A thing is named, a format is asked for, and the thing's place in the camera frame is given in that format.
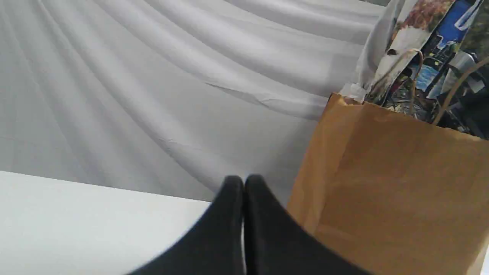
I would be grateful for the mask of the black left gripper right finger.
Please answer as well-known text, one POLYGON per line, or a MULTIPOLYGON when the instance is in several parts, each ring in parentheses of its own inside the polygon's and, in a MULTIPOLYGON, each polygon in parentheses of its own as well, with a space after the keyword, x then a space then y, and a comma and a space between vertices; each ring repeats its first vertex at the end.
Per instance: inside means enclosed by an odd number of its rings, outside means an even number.
POLYGON ((244 255, 248 275, 367 274, 296 223, 262 176, 250 175, 244 187, 244 255))

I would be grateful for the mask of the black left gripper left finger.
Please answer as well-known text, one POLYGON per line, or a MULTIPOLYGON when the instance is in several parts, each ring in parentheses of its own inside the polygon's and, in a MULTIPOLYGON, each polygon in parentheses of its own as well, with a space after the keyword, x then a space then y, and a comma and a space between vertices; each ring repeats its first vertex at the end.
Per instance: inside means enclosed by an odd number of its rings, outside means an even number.
POLYGON ((169 249, 133 275, 243 275, 243 181, 227 176, 199 220, 169 249))

